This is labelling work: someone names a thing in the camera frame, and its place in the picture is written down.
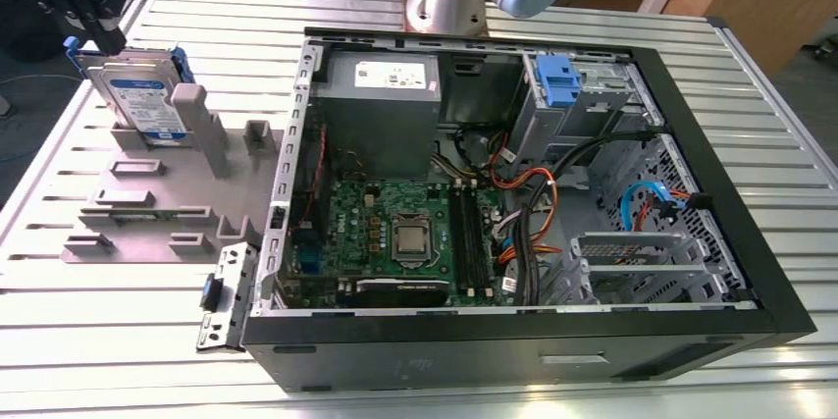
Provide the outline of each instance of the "black connector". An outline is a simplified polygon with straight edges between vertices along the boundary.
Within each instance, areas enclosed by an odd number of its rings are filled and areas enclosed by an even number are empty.
[[[713,208],[713,196],[709,193],[691,193],[686,200],[686,207],[694,210],[710,210]]]
[[[222,287],[224,286],[223,280],[224,279],[216,279],[215,274],[210,274],[207,276],[204,291],[200,293],[199,303],[199,306],[204,309],[204,311],[215,313],[215,310],[219,308],[219,301],[222,300]]]
[[[657,198],[653,200],[653,208],[658,210],[661,218],[677,218],[678,217],[678,205],[674,201],[659,201]]]

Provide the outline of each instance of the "slotted metal table surface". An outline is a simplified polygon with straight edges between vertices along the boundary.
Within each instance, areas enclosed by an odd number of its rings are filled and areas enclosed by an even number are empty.
[[[399,30],[395,0],[136,0],[136,46],[178,41],[227,128],[282,129],[304,26]],[[654,384],[284,394],[247,354],[194,353],[214,264],[64,264],[115,143],[86,82],[0,213],[0,411],[84,417],[838,416],[838,180],[735,39],[703,19],[489,11],[493,36],[657,48],[817,323],[790,345]]]

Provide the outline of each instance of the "floor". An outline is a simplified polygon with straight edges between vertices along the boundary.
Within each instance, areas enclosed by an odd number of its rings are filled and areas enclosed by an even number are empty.
[[[26,64],[0,51],[0,96],[14,107],[14,114],[0,117],[0,208],[80,82],[64,56]]]
[[[838,66],[816,61],[805,50],[773,82],[826,154],[838,162]]]
[[[24,64],[0,52],[0,96],[15,107],[15,114],[0,119],[0,208],[78,88],[78,77],[63,56]],[[802,51],[774,84],[838,162],[838,67]]]

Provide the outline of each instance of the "sticker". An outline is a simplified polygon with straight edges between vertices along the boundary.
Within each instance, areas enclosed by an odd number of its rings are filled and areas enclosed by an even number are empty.
[[[501,283],[501,289],[509,293],[515,293],[515,288],[519,285],[518,281],[510,277],[505,277]]]
[[[158,144],[172,144],[186,137],[186,126],[172,105],[170,92],[158,80],[112,79],[110,85],[119,97],[119,108],[138,131]]]
[[[362,61],[355,65],[355,86],[425,89],[425,64]]]
[[[518,156],[515,155],[515,152],[513,152],[513,151],[511,151],[510,149],[507,149],[506,147],[502,147],[502,148],[501,148],[501,157],[503,157],[503,158],[507,160],[507,162],[509,162],[510,164],[513,164],[513,163],[515,162],[515,158],[517,158]]]

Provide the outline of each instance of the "blue drive bracket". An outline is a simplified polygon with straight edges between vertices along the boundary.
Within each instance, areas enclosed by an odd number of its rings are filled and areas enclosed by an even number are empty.
[[[582,91],[582,75],[567,56],[539,54],[535,56],[535,70],[545,89],[547,107],[573,107]]]

